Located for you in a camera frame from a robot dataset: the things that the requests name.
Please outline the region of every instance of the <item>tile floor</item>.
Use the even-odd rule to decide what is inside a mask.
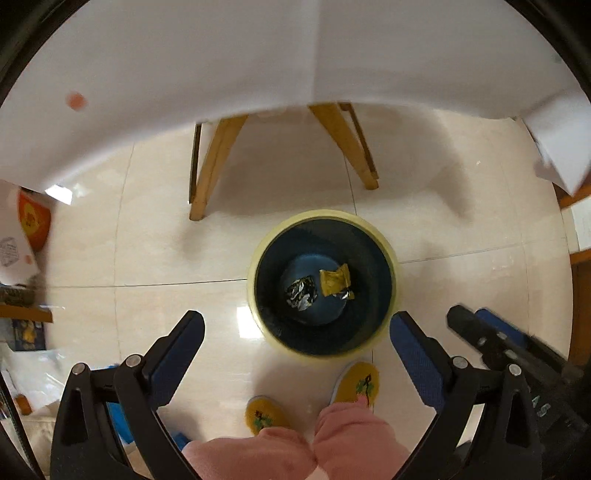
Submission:
[[[489,307],[567,353],[572,287],[552,185],[512,120],[417,108],[356,107],[380,174],[366,191],[305,109],[248,120],[201,222],[187,205],[193,129],[124,148],[66,184],[46,251],[52,376],[144,353],[188,309],[207,336],[161,416],[208,440],[246,436],[246,401],[269,394],[308,434],[343,362],[304,365],[252,328],[246,272],[262,237],[307,209],[357,213],[401,261],[402,308],[450,354],[478,357],[445,327],[447,309]],[[413,448],[432,409],[421,404],[387,339],[366,357],[381,370],[378,415]]]

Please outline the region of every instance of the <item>pink pants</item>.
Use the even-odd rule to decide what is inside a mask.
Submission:
[[[305,480],[317,466],[330,480],[390,480],[409,453],[366,407],[334,403],[320,412],[311,447],[294,430],[271,427],[246,439],[190,442],[183,455],[203,480]]]

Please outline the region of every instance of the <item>red sticker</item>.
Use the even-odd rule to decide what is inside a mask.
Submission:
[[[88,101],[79,92],[70,92],[66,97],[66,103],[72,110],[79,112],[88,105]]]

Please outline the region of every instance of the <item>yellow slipper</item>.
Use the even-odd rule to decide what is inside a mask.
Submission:
[[[246,425],[253,435],[268,427],[291,428],[283,409],[271,398],[260,395],[252,397],[244,412]]]
[[[379,371],[373,364],[349,365],[336,382],[330,403],[363,403],[373,407],[379,393]]]

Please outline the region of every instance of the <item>person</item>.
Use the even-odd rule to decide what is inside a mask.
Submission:
[[[274,400],[259,396],[245,412],[254,437],[190,442],[183,455],[203,480],[391,480],[409,452],[373,414],[378,393],[378,370],[358,362],[339,377],[311,445]]]

